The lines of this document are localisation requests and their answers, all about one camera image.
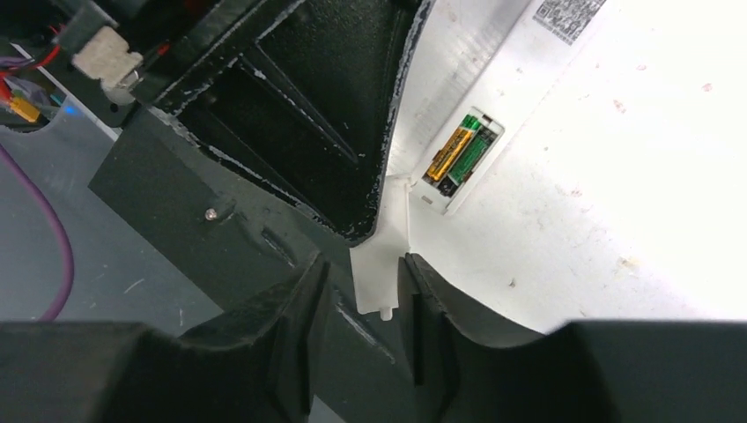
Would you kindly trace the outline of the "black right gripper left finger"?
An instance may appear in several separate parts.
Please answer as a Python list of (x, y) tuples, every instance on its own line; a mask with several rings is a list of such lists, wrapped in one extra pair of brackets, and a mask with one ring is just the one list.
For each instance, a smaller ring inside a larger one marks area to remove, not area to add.
[(179, 337), (144, 323), (3, 323), (4, 422), (305, 422), (330, 264)]

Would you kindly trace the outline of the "white remote battery cover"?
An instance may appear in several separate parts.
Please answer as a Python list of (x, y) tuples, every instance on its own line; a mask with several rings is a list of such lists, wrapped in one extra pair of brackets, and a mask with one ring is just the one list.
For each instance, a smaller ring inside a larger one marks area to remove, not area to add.
[(373, 235), (350, 250), (356, 308), (385, 322), (398, 307), (399, 258), (410, 251), (409, 194), (409, 177), (388, 176)]

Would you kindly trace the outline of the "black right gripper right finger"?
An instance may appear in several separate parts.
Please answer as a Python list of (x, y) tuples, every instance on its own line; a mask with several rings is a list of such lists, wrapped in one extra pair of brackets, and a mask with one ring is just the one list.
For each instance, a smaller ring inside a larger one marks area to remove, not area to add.
[(422, 256), (398, 264), (420, 422), (743, 422), (743, 322), (575, 320), (543, 334)]

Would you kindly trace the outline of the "green black AAA battery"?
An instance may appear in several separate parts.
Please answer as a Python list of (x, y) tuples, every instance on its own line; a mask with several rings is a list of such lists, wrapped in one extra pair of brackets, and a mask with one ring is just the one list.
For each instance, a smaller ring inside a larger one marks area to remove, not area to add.
[(474, 167), (482, 159), (497, 137), (497, 133), (491, 127), (494, 123), (493, 119), (482, 115), (479, 117), (479, 122), (481, 123), (481, 127), (447, 174), (451, 182), (457, 187), (461, 186), (469, 177)]

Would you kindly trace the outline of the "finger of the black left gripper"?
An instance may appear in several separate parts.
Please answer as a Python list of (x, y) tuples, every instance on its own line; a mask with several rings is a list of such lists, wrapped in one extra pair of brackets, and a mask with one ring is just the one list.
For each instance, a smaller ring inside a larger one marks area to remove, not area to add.
[(153, 1), (136, 98), (348, 242), (370, 238), (429, 1)]

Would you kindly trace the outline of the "white remote control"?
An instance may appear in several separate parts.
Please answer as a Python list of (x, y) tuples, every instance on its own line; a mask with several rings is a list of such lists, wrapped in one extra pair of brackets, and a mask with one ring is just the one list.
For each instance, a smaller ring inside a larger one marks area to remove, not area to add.
[[(396, 118), (388, 172), (415, 198), (454, 214), (572, 60), (610, 17), (611, 1), (431, 1)], [(464, 182), (427, 168), (467, 116), (497, 135)]]

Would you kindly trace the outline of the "gold AAA battery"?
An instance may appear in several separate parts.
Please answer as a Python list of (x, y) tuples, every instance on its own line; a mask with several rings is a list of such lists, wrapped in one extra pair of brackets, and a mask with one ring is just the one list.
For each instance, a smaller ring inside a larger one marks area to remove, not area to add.
[(457, 129), (445, 145), (437, 152), (431, 165), (425, 171), (425, 177), (433, 182), (439, 182), (476, 132), (475, 128), (460, 127)]

